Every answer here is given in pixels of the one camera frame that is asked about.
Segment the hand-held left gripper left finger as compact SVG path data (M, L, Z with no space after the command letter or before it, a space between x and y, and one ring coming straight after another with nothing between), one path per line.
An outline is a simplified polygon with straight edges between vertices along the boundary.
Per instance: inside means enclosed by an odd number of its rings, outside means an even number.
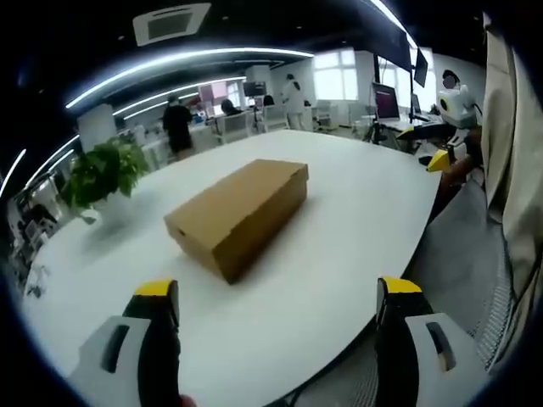
M70 385L90 406L180 406L177 281L146 282L79 347Z

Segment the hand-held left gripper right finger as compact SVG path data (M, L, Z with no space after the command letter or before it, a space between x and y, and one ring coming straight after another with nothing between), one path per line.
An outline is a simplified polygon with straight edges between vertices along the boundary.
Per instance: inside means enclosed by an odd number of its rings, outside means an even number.
M377 406L466 406L488 382L473 338L417 284L380 277L376 323Z

